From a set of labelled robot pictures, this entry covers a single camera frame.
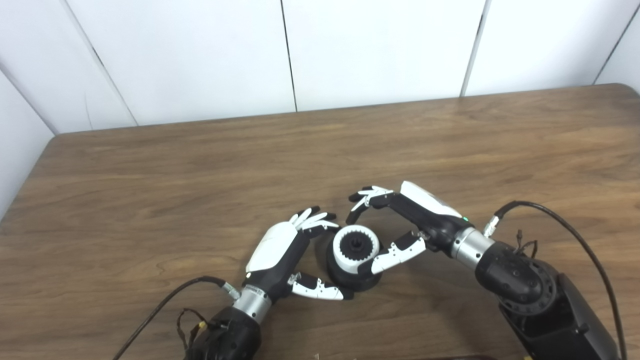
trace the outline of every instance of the wire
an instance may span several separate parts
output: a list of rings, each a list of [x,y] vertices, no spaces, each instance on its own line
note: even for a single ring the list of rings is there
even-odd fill
[[[616,334],[618,335],[618,346],[620,348],[621,360],[627,360],[627,345],[625,343],[625,335],[622,329],[622,319],[620,318],[620,311],[618,310],[618,301],[616,300],[616,294],[613,292],[613,287],[611,286],[611,281],[609,280],[609,276],[607,276],[607,272],[604,270],[604,267],[600,263],[600,260],[598,260],[596,254],[593,252],[593,250],[591,250],[591,247],[589,246],[587,241],[578,233],[578,231],[573,228],[573,226],[571,226],[565,219],[560,217],[560,215],[553,212],[551,209],[548,209],[547,207],[535,202],[512,201],[509,204],[506,204],[505,206],[498,209],[498,211],[496,211],[493,215],[498,219],[502,219],[502,217],[508,211],[511,211],[512,209],[519,206],[528,206],[530,208],[538,209],[546,213],[554,220],[559,222],[562,227],[567,229],[573,235],[573,237],[578,240],[580,245],[582,245],[582,248],[587,253],[593,264],[596,266],[596,269],[598,269],[600,277],[602,278],[602,282],[604,282],[604,286],[605,288],[607,288],[607,294],[609,295],[609,301],[611,302],[611,311],[613,312],[613,321],[616,325]]]
[[[138,326],[138,328],[133,332],[133,334],[129,336],[129,339],[124,343],[124,345],[122,345],[120,350],[113,357],[113,360],[118,360],[120,359],[120,357],[122,357],[122,354],[124,354],[124,352],[129,348],[129,346],[131,346],[131,343],[138,337],[138,335],[140,335],[142,330],[144,330],[144,328],[147,327],[147,325],[151,322],[151,320],[153,320],[154,317],[156,317],[156,315],[160,312],[160,310],[162,310],[162,308],[166,305],[166,303],[169,302],[169,300],[171,300],[174,296],[176,296],[176,294],[178,294],[180,291],[188,288],[193,284],[197,284],[198,282],[212,282],[221,288],[227,283],[226,281],[219,279],[217,277],[201,276],[201,277],[196,277],[195,279],[191,279],[185,282],[184,284],[178,286],[169,295],[167,295],[162,301],[160,301],[160,304],[158,304],[158,306],[156,306],[156,308],[153,311],[151,311],[151,313],[149,314],[149,316],[147,316],[145,321],[143,321],[140,324],[140,326]]]

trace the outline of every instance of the panel seam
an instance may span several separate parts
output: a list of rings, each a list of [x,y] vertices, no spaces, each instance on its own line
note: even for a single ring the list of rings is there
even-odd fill
[[[29,97],[22,91],[22,89],[18,85],[17,80],[13,77],[12,73],[9,71],[9,69],[7,69],[6,66],[4,66],[4,64],[1,61],[0,61],[0,72],[6,77],[9,83],[13,85],[13,88],[15,89],[15,91],[17,91],[18,94],[22,96],[22,98],[27,103],[27,105],[29,105],[29,107],[33,110],[33,112],[40,118],[40,120],[45,124],[45,126],[49,129],[49,131],[51,131],[51,133],[53,133],[54,136],[60,134],[58,129],[50,121],[48,121],[42,115],[42,113],[38,111],[38,108],[29,100]]]
[[[592,85],[595,85],[596,82],[598,81],[598,79],[600,78],[600,75],[602,75],[602,72],[604,71],[604,68],[609,63],[609,60],[611,59],[611,56],[613,56],[613,53],[616,52],[616,49],[618,48],[618,45],[620,44],[620,41],[625,36],[625,33],[627,33],[627,30],[629,29],[629,26],[631,26],[631,23],[634,21],[636,15],[638,14],[638,10],[640,10],[640,3],[638,3],[638,6],[636,7],[636,10],[634,11],[634,14],[631,15],[631,19],[629,19],[629,22],[627,23],[627,26],[625,26],[625,29],[622,31],[622,34],[620,34],[620,37],[618,38],[618,41],[616,41],[616,44],[613,45],[613,49],[611,49],[611,52],[609,53],[609,55],[607,56],[607,59],[602,64],[602,67],[600,67],[600,71],[598,71],[598,74],[596,75],[596,78],[593,80]]]
[[[133,115],[133,112],[131,112],[131,109],[129,108],[129,105],[125,101],[124,96],[122,96],[122,92],[120,92],[120,89],[118,88],[118,85],[116,85],[115,81],[113,81],[113,78],[111,77],[111,74],[109,73],[109,70],[107,70],[106,66],[104,66],[104,63],[102,62],[102,59],[100,59],[100,56],[98,55],[98,52],[96,51],[95,47],[91,43],[91,40],[89,39],[89,36],[87,36],[86,31],[82,27],[82,24],[80,24],[80,21],[78,20],[78,18],[76,16],[76,13],[74,13],[73,9],[71,9],[71,6],[67,2],[67,0],[60,0],[60,4],[65,9],[65,11],[67,13],[67,16],[69,17],[69,19],[73,23],[74,27],[76,28],[78,34],[80,35],[80,38],[82,38],[84,44],[87,46],[87,50],[89,50],[90,56],[93,58],[96,66],[98,66],[98,68],[100,69],[100,71],[102,72],[104,77],[106,78],[107,83],[115,91],[115,93],[117,94],[120,102],[122,103],[122,105],[127,110],[127,113],[131,117],[131,120],[133,120],[133,122],[136,124],[136,126],[140,126],[140,124],[138,123],[138,120],[136,120],[136,117]]]
[[[291,66],[291,52],[289,51],[289,37],[287,36],[287,21],[284,17],[284,5],[282,4],[282,0],[280,0],[280,10],[282,11],[282,25],[284,26],[284,41],[287,44],[287,58],[289,59],[289,74],[291,75],[291,90],[293,91],[293,105],[296,108],[296,113],[298,112],[298,100],[296,98],[296,85],[293,81],[293,67]]]
[[[480,47],[480,41],[482,40],[482,34],[484,32],[484,25],[486,24],[486,18],[489,15],[489,8],[491,7],[491,0],[484,0],[484,8],[480,15],[480,21],[478,22],[478,30],[476,31],[476,38],[474,39],[474,45],[471,48],[471,54],[469,55],[469,63],[467,64],[467,71],[465,72],[465,79],[462,81],[462,87],[460,88],[460,97],[466,96],[467,87],[469,85],[469,79],[474,69],[476,62],[476,54]]]

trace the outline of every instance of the robotic arm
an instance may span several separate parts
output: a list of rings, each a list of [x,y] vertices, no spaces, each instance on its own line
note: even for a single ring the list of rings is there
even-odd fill
[[[207,330],[187,349],[187,360],[250,360],[261,343],[260,323],[269,308],[294,293],[313,299],[349,300],[353,292],[295,271],[310,240],[340,227],[331,213],[314,206],[272,226],[246,266],[239,297],[214,316]]]
[[[389,207],[418,230],[402,235],[358,267],[377,274],[429,249],[443,252],[474,272],[496,294],[499,309],[533,359],[616,360],[614,340],[565,274],[487,236],[449,205],[405,181],[399,193],[371,186],[349,197],[355,202],[346,222],[354,224],[370,206]]]

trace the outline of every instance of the white wall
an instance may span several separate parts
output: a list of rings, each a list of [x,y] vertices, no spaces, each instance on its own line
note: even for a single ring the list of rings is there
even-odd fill
[[[456,97],[483,0],[284,0],[298,110]]]
[[[640,93],[640,15],[636,14],[596,83],[623,83]]]
[[[296,111],[295,96],[313,110],[456,97],[465,83],[589,85],[639,4],[0,0],[0,214],[52,136],[41,119],[66,133]],[[636,19],[597,82],[638,90],[638,44]]]
[[[53,133],[0,73],[0,220],[52,137]]]
[[[591,85],[638,0],[492,0],[466,95]]]
[[[295,111],[279,0],[69,0],[141,125]]]
[[[0,0],[0,65],[60,133],[134,126],[131,115],[58,0]]]

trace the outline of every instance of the black gear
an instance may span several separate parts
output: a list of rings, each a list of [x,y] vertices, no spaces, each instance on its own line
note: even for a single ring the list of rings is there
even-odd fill
[[[350,260],[364,260],[373,252],[373,240],[365,233],[351,231],[340,239],[340,252]]]

